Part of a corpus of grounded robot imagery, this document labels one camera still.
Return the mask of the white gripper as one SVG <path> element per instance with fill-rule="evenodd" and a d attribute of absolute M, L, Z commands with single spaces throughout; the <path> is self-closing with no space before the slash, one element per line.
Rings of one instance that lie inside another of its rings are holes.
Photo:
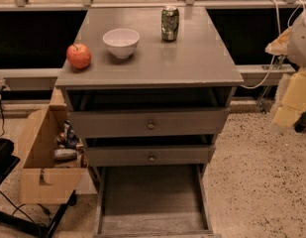
<path fill-rule="evenodd" d="M 265 51 L 274 56 L 288 54 L 291 28 L 283 31 L 269 43 Z M 283 133 L 293 128 L 306 112 L 306 67 L 292 75 L 284 74 L 278 83 L 275 102 L 270 111 L 270 131 Z"/>

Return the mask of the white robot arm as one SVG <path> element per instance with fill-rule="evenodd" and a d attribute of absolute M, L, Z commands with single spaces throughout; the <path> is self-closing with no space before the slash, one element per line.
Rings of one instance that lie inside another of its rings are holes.
<path fill-rule="evenodd" d="M 306 112 L 306 8 L 265 51 L 270 55 L 287 56 L 299 66 L 297 72 L 285 75 L 278 85 L 271 112 L 271 130 L 280 133 L 293 127 Z"/>

